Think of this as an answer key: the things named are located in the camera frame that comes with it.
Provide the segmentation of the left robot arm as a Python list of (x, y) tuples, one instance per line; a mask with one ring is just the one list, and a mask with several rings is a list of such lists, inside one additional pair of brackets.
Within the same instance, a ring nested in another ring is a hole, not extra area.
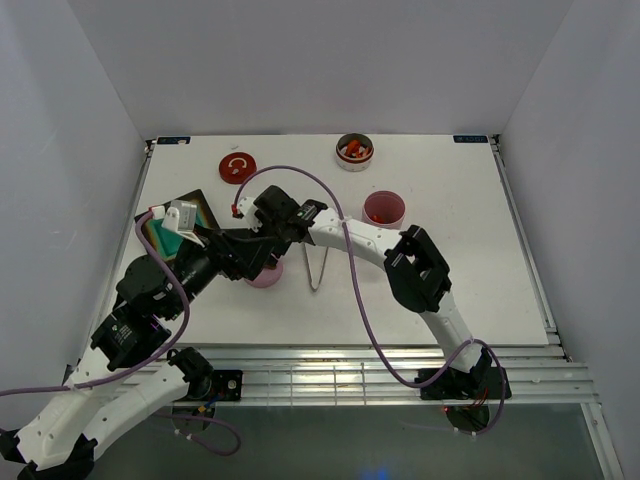
[(201, 399), (214, 369), (194, 348), (165, 354), (180, 337), (163, 326), (187, 321), (214, 278), (255, 279), (287, 243), (251, 229), (205, 230), (166, 263), (146, 238), (117, 284), (117, 302), (91, 336), (73, 373), (24, 427), (1, 434), (1, 455), (22, 479), (84, 479), (116, 440), (167, 404)]

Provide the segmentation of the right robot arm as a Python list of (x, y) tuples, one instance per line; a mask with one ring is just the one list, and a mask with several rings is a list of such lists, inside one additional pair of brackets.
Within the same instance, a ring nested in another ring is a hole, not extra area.
[(400, 231), (346, 219), (322, 202), (298, 204), (276, 186), (255, 199), (242, 198), (238, 209), (256, 232), (350, 252), (379, 267), (394, 299), (418, 314), (437, 340), (454, 390), (474, 397), (487, 386), (491, 357), (472, 339), (454, 300), (450, 267), (424, 229), (412, 225)]

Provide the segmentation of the pink lid with brown handle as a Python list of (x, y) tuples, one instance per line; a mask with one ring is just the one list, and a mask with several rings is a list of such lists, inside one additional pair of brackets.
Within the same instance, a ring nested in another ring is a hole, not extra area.
[(265, 266), (255, 279), (245, 279), (245, 282), (253, 288), (269, 288), (280, 280), (283, 272), (283, 264), (280, 261), (277, 261), (274, 266)]

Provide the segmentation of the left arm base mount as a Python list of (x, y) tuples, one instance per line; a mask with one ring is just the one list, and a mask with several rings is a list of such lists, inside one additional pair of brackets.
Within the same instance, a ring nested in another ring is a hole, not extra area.
[(243, 379), (243, 370), (214, 370), (190, 386), (186, 398), (204, 404), (240, 401)]

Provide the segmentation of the metal bowl with red band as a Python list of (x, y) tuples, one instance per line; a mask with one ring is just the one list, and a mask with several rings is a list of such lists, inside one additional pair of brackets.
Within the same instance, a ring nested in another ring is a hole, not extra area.
[(348, 172), (362, 172), (370, 166), (374, 151), (373, 142), (367, 135), (348, 133), (336, 143), (336, 163)]

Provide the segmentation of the black square food plate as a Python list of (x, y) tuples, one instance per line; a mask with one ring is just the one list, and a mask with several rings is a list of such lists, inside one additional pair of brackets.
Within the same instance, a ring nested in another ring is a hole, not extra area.
[[(201, 230), (214, 230), (219, 227), (219, 224), (201, 189), (187, 192), (179, 197), (164, 202), (162, 205), (168, 206), (170, 201), (176, 199), (189, 201), (198, 206), (195, 233), (199, 237), (201, 237), (199, 234)], [(161, 227), (161, 222), (159, 220), (154, 220), (153, 218), (142, 226), (142, 234), (166, 262), (170, 262), (175, 259), (181, 244), (185, 241), (185, 239), (180, 236), (164, 230)]]

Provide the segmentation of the red round lid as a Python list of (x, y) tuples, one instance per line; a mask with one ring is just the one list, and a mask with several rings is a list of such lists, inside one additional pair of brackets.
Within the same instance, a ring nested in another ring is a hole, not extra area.
[(223, 157), (218, 165), (220, 178), (227, 184), (240, 185), (257, 171), (254, 157), (245, 152), (232, 152)]

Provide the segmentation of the blue label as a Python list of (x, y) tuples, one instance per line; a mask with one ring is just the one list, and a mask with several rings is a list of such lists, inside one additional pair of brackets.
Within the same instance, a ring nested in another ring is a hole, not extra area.
[(190, 142), (190, 136), (162, 136), (156, 139), (157, 145), (188, 145)]
[(453, 141), (460, 144), (485, 144), (489, 139), (486, 135), (454, 135)]

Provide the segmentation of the right blue label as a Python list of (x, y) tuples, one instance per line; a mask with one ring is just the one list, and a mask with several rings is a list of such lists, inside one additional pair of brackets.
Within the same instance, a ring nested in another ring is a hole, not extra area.
[(485, 144), (489, 139), (486, 135), (454, 135), (453, 141), (460, 144)]

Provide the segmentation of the pink cylindrical container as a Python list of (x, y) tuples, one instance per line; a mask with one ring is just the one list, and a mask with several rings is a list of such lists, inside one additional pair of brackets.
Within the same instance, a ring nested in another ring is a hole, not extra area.
[[(377, 224), (371, 220), (374, 214), (382, 215), (387, 224)], [(392, 191), (376, 191), (371, 193), (362, 206), (362, 221), (385, 229), (399, 230), (406, 214), (404, 200)]]

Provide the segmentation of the aluminium frame rail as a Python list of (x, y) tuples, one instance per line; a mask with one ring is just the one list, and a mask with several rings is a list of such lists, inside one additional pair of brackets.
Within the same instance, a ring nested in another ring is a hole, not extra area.
[[(588, 368), (559, 344), (497, 347), (513, 404), (598, 401)], [(216, 370), (243, 373), (242, 407), (409, 406), (416, 390), (395, 380), (370, 348), (203, 348)]]

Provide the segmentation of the metal tongs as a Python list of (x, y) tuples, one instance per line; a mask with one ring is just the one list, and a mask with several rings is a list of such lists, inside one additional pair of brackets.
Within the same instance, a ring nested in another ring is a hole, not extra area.
[(316, 294), (319, 292), (324, 280), (329, 249), (327, 247), (309, 246), (307, 244), (303, 244), (301, 249), (307, 285), (310, 292)]

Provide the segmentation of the left blue label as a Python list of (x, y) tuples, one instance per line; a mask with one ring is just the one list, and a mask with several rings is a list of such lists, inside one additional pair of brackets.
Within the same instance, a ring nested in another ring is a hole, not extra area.
[(190, 142), (190, 136), (162, 136), (156, 139), (157, 145), (188, 145)]

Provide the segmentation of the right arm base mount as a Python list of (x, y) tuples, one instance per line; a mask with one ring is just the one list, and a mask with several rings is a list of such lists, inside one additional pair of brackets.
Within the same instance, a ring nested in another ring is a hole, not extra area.
[(420, 389), (421, 400), (511, 399), (512, 391), (504, 368), (490, 367), (475, 377), (448, 368), (430, 385)]

